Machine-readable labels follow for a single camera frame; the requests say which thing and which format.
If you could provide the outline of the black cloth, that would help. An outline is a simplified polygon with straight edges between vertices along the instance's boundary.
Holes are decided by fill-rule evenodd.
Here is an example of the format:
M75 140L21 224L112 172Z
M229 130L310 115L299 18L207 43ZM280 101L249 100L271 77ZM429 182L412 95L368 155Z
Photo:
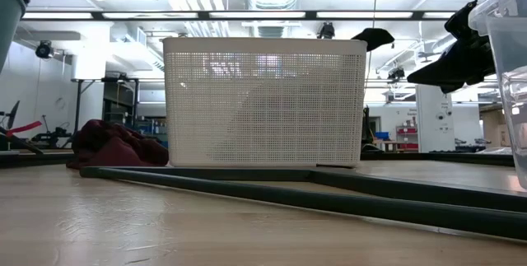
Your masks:
M367 52L394 42L394 37L387 30L381 28L365 28L361 33L353 36L352 39L366 42Z

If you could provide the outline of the maroon cloth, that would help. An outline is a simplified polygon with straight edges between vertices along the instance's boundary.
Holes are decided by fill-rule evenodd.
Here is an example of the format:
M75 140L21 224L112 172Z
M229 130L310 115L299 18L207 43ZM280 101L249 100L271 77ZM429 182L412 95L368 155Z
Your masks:
M66 167L80 170L88 166L165 166L169 151L156 139L122 124L91 119L76 132L73 158Z

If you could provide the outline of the dark grey clothes hanger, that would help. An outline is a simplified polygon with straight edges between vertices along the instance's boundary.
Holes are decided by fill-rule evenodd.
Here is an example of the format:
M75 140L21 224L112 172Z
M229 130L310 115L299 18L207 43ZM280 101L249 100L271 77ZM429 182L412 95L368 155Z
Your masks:
M527 241L527 194L314 169L90 166L80 175Z

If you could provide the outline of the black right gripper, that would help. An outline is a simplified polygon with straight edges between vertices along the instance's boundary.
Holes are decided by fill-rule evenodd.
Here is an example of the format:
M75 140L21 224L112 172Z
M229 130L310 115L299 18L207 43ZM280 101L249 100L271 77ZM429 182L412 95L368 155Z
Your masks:
M445 30L455 42L435 62L412 72L408 82L439 84L441 92L449 94L495 73L489 37L469 27L469 13L477 5L477 0L467 2L447 20Z

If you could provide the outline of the clear plastic container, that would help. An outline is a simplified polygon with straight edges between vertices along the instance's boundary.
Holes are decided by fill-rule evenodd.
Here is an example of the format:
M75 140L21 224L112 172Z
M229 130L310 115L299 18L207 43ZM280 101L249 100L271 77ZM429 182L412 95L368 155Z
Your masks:
M527 189L527 0L485 0L469 27L488 36L518 181Z

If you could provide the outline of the teal plastic bin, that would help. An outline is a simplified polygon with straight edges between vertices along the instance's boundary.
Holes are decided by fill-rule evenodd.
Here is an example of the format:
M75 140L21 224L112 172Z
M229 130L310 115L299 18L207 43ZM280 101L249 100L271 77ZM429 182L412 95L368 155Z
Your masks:
M24 0L0 0L0 74L16 33L16 28L24 16Z

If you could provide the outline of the white perforated plastic basket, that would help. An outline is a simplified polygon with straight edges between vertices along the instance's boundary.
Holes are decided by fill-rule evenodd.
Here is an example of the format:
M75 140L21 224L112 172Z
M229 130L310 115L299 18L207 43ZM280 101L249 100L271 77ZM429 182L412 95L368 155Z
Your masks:
M354 166L363 40L163 40L173 166Z

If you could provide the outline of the cardboard box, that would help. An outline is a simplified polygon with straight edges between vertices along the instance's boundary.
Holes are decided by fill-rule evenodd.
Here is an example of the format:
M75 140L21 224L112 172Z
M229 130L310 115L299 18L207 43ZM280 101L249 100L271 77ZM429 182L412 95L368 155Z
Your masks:
M490 110L480 113L483 121L483 137L489 141L489 147L509 147L511 145L505 115L502 110Z

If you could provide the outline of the black metal background table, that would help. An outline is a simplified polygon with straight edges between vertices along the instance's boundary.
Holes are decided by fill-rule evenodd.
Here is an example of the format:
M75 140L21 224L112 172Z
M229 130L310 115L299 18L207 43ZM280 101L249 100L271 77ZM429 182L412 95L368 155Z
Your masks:
M125 83L125 82L132 82L134 84L131 125L132 127L136 126L137 117L138 117L138 102L139 102L139 88L140 88L140 81L138 78L128 78L128 77L103 77L99 79L75 79L73 78L72 82L75 82L77 84L76 112L75 112L75 122L74 122L74 128L73 128L74 133L76 133L79 129L82 93L96 82L117 83L117 84Z

